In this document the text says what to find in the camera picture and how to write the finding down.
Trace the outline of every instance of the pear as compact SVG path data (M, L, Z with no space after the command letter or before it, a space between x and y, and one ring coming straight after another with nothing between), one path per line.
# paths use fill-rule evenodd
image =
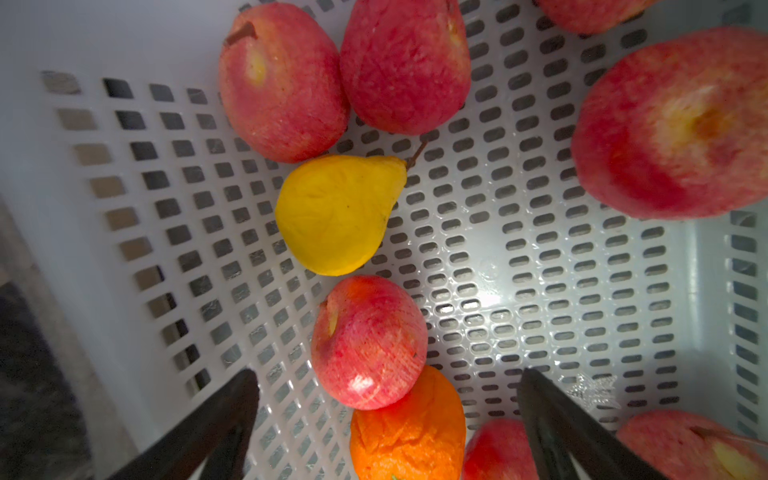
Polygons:
M397 157L328 155L291 172L275 218L296 259L319 275L339 276L373 257L407 166Z

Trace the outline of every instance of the basket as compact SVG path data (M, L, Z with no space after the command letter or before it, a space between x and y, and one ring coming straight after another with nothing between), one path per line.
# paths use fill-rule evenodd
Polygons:
M353 0L300 6L340 45ZM286 248L274 207L291 167L229 126L217 95L231 0L10 2L0 18L2 196L140 450L243 368L261 404L246 478L356 478L350 411L310 365L338 278ZM664 0L604 35L554 26L531 0L464 0L472 89L423 136L383 244L356 273L403 286L427 363L467 428L518 414L534 367L566 389L616 376L610 430L651 409L768 437L768 209L635 220L579 186L581 100L607 68L715 25L768 26L760 0ZM407 157L415 137L353 115L332 152Z

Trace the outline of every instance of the pear stem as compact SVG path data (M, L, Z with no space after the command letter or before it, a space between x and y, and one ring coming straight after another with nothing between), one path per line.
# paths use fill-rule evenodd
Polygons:
M410 157L406 161L406 170L411 170L414 165L416 165L416 161L419 159L419 155L422 154L425 148L427 148L428 141L423 141L422 144L419 146L419 149L416 151L416 153L413 155L413 157Z
M231 47L236 41L245 37L259 38L256 36L256 29L253 27L251 22L243 23L242 27L238 28L236 31L233 31L229 36L227 36L224 39L224 46Z
M731 432L721 432L719 430L705 429L703 427L690 427L690 430L701 438L708 436L720 437L722 439L736 440L738 442L751 443L752 445L768 448L768 442L764 442L758 439L751 439L750 437L743 437Z

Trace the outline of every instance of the orange fruit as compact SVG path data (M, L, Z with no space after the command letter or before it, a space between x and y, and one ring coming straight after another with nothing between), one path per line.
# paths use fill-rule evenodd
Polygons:
M431 366L392 405L355 410L351 429L349 451L360 480L458 480L462 473L462 401Z

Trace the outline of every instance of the apple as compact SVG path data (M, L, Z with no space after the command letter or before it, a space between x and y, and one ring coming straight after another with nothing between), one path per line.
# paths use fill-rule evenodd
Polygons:
M351 276L320 304L312 366L342 404L374 410L400 400L427 358L421 311L400 286L378 276Z
M464 104L472 68L456 0L358 0L341 46L344 91L371 127L420 135Z
M617 437L670 480L766 480L768 463L742 442L699 436L691 427L728 433L722 425L678 410L630 419Z
M320 155L349 122L339 52L295 5L258 5L235 18L219 57L219 88L234 130L273 161Z
M493 419L475 432L464 455L463 480L538 480L520 420Z
M560 28L573 33L602 33L634 17L659 0L538 0Z
M628 55L592 88L579 181L632 217L683 220L768 195L768 35L699 31Z

